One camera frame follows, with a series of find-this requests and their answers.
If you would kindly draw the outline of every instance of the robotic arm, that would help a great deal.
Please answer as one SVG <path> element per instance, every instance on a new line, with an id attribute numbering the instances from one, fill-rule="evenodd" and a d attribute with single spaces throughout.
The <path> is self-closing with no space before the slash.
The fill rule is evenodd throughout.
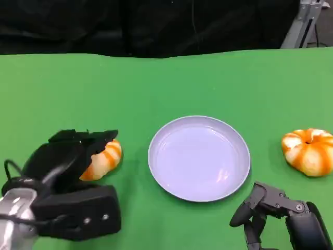
<path id="1" fill-rule="evenodd" d="M 63 130 L 40 146 L 22 171 L 5 161 L 7 183 L 0 200 L 0 250 L 32 249 L 38 236 L 81 241 L 120 230 L 113 186 L 82 182 L 91 155 L 105 149 L 117 130 Z M 20 176 L 12 178 L 11 164 Z"/>
<path id="2" fill-rule="evenodd" d="M 287 217 L 293 249 L 333 250 L 323 219 L 313 203 L 291 200 L 283 190 L 259 182 L 254 184 L 251 194 L 230 221 L 231 227 L 244 225 L 248 250 L 274 250 L 261 247 L 260 235 L 267 215 L 278 219 Z"/>

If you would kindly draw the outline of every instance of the black backdrop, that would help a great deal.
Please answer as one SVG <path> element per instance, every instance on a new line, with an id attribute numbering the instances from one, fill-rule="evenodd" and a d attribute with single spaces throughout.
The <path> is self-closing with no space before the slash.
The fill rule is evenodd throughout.
<path id="1" fill-rule="evenodd" d="M 0 0 L 0 54 L 279 48 L 298 8 L 299 0 Z"/>

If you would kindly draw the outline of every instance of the white plate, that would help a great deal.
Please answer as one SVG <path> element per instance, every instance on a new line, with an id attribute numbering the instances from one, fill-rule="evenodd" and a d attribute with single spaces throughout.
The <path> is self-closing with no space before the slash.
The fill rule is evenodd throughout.
<path id="1" fill-rule="evenodd" d="M 188 201 L 225 198 L 244 183 L 250 170 L 249 149 L 228 124 L 206 116 L 178 118 L 162 127 L 148 150 L 155 180 Z"/>

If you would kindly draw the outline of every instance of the table surface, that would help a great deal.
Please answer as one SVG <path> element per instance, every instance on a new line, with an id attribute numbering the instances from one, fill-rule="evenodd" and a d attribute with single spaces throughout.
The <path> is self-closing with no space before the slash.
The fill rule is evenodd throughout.
<path id="1" fill-rule="evenodd" d="M 39 239 L 34 249 L 246 249 L 243 229 L 229 227 L 229 221 L 254 181 L 316 203 L 333 235 L 333 176 L 307 178 L 286 164 L 280 148 L 281 137 L 295 129 L 333 132 L 332 58 L 333 48 L 170 59 L 0 56 L 0 160 L 22 166 L 61 129 L 119 129 L 124 150 L 122 166 L 100 181 L 118 191 L 122 230 L 80 243 Z M 249 146 L 250 176 L 225 200 L 182 201 L 149 172 L 153 135 L 187 115 L 221 119 Z M 292 249 L 284 220 L 270 218 L 262 240 L 264 247 Z"/>

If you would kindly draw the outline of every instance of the orange and white pumpkin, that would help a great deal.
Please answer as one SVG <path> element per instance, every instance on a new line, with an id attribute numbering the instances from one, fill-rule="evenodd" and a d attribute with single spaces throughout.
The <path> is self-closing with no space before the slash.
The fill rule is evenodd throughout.
<path id="1" fill-rule="evenodd" d="M 81 175 L 82 181 L 95 181 L 102 178 L 109 171 L 116 168 L 121 158 L 120 143 L 114 139 L 108 142 L 105 150 L 97 155 L 92 155 L 92 163 Z"/>
<path id="2" fill-rule="evenodd" d="M 307 176 L 333 170 L 333 135 L 320 129 L 295 130 L 282 138 L 287 162 Z"/>

